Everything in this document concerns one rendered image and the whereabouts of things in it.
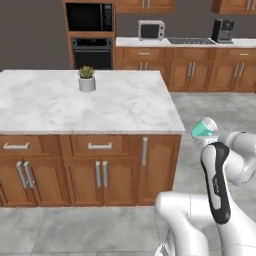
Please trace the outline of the narrow wooden island door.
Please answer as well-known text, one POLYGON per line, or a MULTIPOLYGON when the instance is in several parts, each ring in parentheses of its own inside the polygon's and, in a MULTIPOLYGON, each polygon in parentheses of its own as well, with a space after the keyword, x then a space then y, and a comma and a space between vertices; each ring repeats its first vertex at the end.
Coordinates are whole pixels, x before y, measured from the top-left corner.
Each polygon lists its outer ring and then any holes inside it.
POLYGON ((159 192, 173 187, 180 135, 149 135, 146 165, 140 162, 139 204, 153 205, 159 192))

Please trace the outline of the black coffee machine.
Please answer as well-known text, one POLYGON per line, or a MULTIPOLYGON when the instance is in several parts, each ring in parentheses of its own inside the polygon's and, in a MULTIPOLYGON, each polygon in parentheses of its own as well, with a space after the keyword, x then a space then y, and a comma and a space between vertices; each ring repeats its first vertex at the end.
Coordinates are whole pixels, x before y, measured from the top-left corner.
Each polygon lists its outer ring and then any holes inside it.
POLYGON ((211 39, 219 44, 232 44, 231 34, 234 26, 234 20, 216 19, 213 24, 211 39))

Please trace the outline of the grey hob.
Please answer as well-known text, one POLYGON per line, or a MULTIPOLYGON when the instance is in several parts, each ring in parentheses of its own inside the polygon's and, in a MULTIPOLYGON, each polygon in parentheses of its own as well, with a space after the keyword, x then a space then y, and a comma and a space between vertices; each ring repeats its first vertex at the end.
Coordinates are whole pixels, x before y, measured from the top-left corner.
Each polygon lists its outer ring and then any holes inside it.
POLYGON ((216 44, 214 41, 208 38, 175 38, 168 37, 167 38, 171 44, 201 44, 201 45, 214 45, 216 44))

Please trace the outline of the wooden island cupboard door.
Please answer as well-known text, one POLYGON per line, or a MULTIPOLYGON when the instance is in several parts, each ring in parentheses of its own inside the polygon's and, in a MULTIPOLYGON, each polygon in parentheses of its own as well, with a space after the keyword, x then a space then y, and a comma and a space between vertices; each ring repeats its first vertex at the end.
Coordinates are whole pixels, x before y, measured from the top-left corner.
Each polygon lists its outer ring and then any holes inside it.
POLYGON ((132 158, 122 157, 108 161, 108 187, 104 187, 104 201, 108 206, 131 206, 135 204, 136 163, 132 158))
POLYGON ((73 206, 100 206, 103 204, 102 185, 97 187, 94 159, 65 159, 65 169, 73 206))
POLYGON ((16 163, 21 161, 16 158, 0 159, 0 198, 6 207, 32 207, 36 201, 27 182, 24 188, 20 180, 16 163))
POLYGON ((31 158, 28 162, 36 183, 31 190, 37 204, 43 207, 68 206, 70 199, 61 161, 31 158))

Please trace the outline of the wooden island drawer front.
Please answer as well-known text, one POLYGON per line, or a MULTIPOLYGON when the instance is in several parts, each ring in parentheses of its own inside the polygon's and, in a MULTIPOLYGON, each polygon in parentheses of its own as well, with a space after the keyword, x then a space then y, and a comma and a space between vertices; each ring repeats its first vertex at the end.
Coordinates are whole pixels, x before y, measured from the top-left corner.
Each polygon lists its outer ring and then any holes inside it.
POLYGON ((55 135, 0 135, 0 156, 59 157, 60 149, 55 135), (5 150, 5 143, 18 145, 30 142, 28 150, 5 150))
POLYGON ((128 142, 122 135, 72 135, 70 138, 74 156, 119 156, 128 153, 128 142), (88 143, 112 143, 111 150, 89 150, 88 143))

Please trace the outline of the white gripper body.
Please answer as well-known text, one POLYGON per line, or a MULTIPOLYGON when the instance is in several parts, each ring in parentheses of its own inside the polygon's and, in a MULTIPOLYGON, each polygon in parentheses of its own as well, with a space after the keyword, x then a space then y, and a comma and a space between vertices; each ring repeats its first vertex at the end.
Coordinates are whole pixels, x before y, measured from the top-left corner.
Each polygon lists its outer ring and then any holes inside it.
POLYGON ((205 147, 211 143, 217 142, 217 136, 197 136, 194 138, 194 141, 197 145, 205 147))

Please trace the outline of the teal mug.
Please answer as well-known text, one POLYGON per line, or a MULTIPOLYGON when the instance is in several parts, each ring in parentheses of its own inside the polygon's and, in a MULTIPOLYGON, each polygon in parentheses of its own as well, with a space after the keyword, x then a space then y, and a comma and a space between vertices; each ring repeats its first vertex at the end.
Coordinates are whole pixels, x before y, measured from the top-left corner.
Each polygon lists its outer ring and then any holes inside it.
POLYGON ((193 137, 212 136, 217 131, 217 124, 210 117, 204 117, 196 123, 191 131, 193 137))

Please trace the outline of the tall wooden oven cabinet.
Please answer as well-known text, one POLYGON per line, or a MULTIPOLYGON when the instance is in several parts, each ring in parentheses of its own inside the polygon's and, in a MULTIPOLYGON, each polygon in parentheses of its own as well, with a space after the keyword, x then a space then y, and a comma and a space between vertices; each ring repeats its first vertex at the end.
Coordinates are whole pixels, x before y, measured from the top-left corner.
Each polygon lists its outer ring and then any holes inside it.
POLYGON ((112 39, 112 64, 113 64, 113 54, 114 54, 114 39, 115 39, 115 4, 114 0, 105 0, 103 2, 97 0, 62 0, 63 9, 64 9, 64 20, 66 25, 67 33, 67 44, 68 44, 68 54, 69 54, 69 65, 71 69, 74 68, 74 57, 72 50, 72 38, 111 38, 112 39), (68 21, 66 15, 66 4, 67 3, 110 3, 113 5, 113 27, 112 31, 70 31, 68 28, 68 21))

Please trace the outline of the silver toaster oven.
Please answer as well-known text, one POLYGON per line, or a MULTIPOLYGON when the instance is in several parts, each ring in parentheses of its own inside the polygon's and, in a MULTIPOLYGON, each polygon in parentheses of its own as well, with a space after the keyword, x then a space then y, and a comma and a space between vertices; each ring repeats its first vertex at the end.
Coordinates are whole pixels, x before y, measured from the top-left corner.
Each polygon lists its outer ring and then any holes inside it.
POLYGON ((139 20, 138 37, 140 40, 163 40, 165 23, 161 20, 139 20))

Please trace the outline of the wooden base cupboard run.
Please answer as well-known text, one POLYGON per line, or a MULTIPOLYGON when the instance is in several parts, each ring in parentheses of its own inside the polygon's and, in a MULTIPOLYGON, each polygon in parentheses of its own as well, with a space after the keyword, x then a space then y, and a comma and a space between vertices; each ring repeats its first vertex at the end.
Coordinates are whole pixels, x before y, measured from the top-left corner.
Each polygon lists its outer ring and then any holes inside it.
POLYGON ((256 92, 256 48, 122 46, 115 68, 159 71, 170 92, 256 92))

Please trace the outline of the potted plant in white pot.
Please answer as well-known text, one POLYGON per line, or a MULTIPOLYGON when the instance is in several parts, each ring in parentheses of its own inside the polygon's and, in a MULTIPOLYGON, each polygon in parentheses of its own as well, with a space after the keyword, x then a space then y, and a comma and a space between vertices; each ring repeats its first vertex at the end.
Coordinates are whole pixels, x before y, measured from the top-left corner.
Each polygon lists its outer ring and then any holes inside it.
POLYGON ((83 66, 78 70, 79 90, 82 92, 92 92, 96 90, 96 80, 94 69, 90 66, 83 66))

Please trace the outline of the wooden wall cupboard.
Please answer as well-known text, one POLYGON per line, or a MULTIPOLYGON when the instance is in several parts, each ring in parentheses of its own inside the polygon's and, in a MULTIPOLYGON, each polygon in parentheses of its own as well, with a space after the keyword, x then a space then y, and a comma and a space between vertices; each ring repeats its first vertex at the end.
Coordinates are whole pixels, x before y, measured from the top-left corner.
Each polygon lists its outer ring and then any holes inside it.
POLYGON ((217 14, 256 15, 256 0, 213 0, 211 11, 217 14))
POLYGON ((118 13, 172 13, 176 0, 116 0, 118 13))

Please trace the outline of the black built-in microwave oven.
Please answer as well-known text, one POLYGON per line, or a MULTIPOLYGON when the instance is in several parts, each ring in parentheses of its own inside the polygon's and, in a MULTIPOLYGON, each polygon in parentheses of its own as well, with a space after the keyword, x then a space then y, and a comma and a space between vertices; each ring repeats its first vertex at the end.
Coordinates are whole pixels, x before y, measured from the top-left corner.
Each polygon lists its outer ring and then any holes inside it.
POLYGON ((113 5, 110 3, 67 3, 70 31, 112 31, 113 5))

